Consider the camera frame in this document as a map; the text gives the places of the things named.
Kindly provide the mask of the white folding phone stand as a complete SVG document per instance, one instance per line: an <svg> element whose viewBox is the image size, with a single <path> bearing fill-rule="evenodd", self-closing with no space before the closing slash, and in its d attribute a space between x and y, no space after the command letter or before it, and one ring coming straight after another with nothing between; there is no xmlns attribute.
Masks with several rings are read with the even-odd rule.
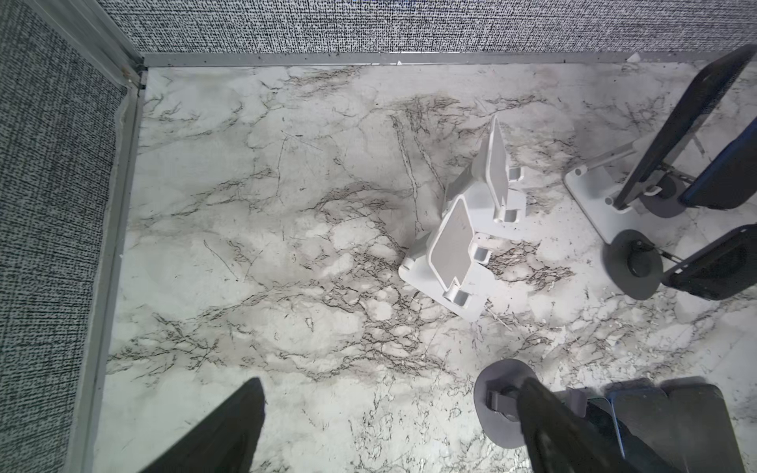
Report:
<svg viewBox="0 0 757 473"><path fill-rule="evenodd" d="M476 243L465 198L457 195L439 226L418 238L405 254L398 275L458 317L474 322L496 287L486 267L489 256L490 251Z"/></svg>

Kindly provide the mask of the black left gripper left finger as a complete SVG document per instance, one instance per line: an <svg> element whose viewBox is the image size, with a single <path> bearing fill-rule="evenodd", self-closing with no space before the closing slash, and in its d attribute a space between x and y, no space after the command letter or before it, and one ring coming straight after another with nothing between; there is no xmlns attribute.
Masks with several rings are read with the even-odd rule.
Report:
<svg viewBox="0 0 757 473"><path fill-rule="evenodd" d="M248 472L265 421L265 394L251 378L146 472Z"/></svg>

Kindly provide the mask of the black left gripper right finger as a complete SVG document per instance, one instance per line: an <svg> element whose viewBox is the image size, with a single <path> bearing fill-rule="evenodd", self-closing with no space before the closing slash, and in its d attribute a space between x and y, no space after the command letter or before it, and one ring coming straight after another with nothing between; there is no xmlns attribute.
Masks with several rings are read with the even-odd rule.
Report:
<svg viewBox="0 0 757 473"><path fill-rule="evenodd" d="M516 399L522 435L535 472L634 472L588 423L535 378Z"/></svg>

